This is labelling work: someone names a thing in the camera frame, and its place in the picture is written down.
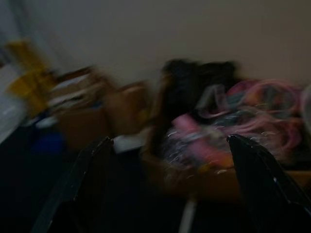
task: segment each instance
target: plastic bag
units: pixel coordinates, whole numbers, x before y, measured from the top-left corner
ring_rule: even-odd
[[[8,95],[0,96],[0,141],[26,117],[24,102]]]
[[[165,161],[174,166],[233,167],[226,138],[235,133],[263,145],[276,159],[286,160],[282,135],[265,112],[254,108],[239,109],[220,117],[210,126],[200,126],[186,114],[174,119],[173,125],[162,143],[162,154]]]

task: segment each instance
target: brown cardboard box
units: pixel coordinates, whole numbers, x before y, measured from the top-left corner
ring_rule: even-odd
[[[243,203],[240,185],[233,168],[219,173],[216,170],[209,170],[193,175],[193,172],[168,166],[159,158],[149,156],[147,151],[143,152],[142,160],[149,181],[167,195],[195,197],[219,203]],[[287,174],[310,194],[311,171],[287,171]],[[168,175],[170,178],[175,176],[178,181],[175,182],[174,178],[169,181]]]
[[[103,83],[97,83],[80,93],[55,98],[48,104],[52,113],[59,113],[68,109],[82,109],[92,106],[96,100],[101,100],[103,96]]]
[[[147,88],[142,82],[107,93],[104,105],[114,136],[139,133],[149,119]]]
[[[61,83],[61,82],[64,82],[64,81],[67,81],[67,80],[74,79],[76,77],[85,75],[85,74],[90,74],[91,72],[94,72],[94,68],[93,67],[85,67],[85,68],[82,68],[82,69],[79,69],[79,70],[75,70],[73,72],[66,73],[66,74],[64,74],[64,75],[62,75],[60,77],[57,77],[56,81],[58,83]]]
[[[94,75],[91,74],[86,74],[71,80],[67,80],[63,83],[60,83],[51,90],[49,99],[52,100],[61,96],[88,89],[92,87],[96,82],[97,79],[95,79]]]
[[[96,139],[111,136],[103,107],[68,110],[57,114],[57,119],[71,150],[81,150]]]

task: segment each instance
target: clear plastic wrap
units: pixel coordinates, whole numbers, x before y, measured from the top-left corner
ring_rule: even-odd
[[[216,109],[208,107],[211,102],[215,102]],[[213,85],[206,88],[197,107],[201,117],[214,118],[245,105],[268,112],[274,118],[288,119],[299,111],[300,90],[277,80],[242,81],[227,93],[222,85]]]
[[[233,167],[230,147],[226,138],[238,133],[266,147],[280,161],[287,160],[281,132],[269,115],[255,108],[241,108],[218,118],[209,126],[199,126],[188,115],[173,121],[163,140],[163,159],[180,168]]]
[[[24,102],[8,95],[0,96],[0,142],[26,117]]]

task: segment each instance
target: box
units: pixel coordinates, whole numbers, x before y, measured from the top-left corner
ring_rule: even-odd
[[[71,150],[81,150],[90,142],[111,136],[104,107],[74,109],[56,115],[57,127]]]
[[[104,105],[114,136],[139,133],[149,120],[150,104],[143,82],[106,93]]]
[[[64,81],[74,79],[74,78],[77,78],[77,77],[82,76],[82,75],[90,74],[93,71],[94,71],[93,67],[85,67],[85,68],[78,69],[78,70],[66,73],[64,75],[61,75],[61,76],[56,78],[56,81],[58,83],[62,83]]]
[[[56,85],[50,91],[49,99],[53,100],[62,96],[81,92],[98,83],[98,77],[93,73],[81,75]]]
[[[216,202],[240,203],[242,196],[234,169],[221,173],[216,170],[209,170],[193,175],[193,170],[180,169],[169,165],[157,156],[159,144],[173,120],[173,116],[168,114],[170,111],[165,107],[165,96],[170,83],[169,77],[163,78],[162,87],[152,110],[152,119],[155,123],[142,150],[142,161],[148,179],[162,192],[169,195],[185,198],[192,196]],[[307,193],[310,191],[311,171],[287,171],[287,173]]]
[[[48,102],[51,113],[67,111],[68,109],[82,109],[91,106],[103,98],[102,83],[95,84],[79,92],[54,98]]]

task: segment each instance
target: pile of clutter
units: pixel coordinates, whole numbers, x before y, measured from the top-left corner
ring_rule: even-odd
[[[171,127],[161,157],[180,168],[230,168],[228,135],[240,134],[264,146],[281,164],[295,163],[298,148],[309,147],[302,89],[276,80],[242,80],[234,63],[169,61],[164,110]]]
[[[105,136],[139,133],[149,120],[150,100],[144,82],[119,88],[92,67],[54,76],[53,81],[40,97],[33,91],[21,96],[29,118],[34,119],[32,124],[44,131],[55,129],[35,142],[35,151],[81,150]],[[20,77],[11,84],[11,92],[18,95],[21,90],[31,90],[28,82],[28,77]],[[39,100],[44,104],[37,108]]]

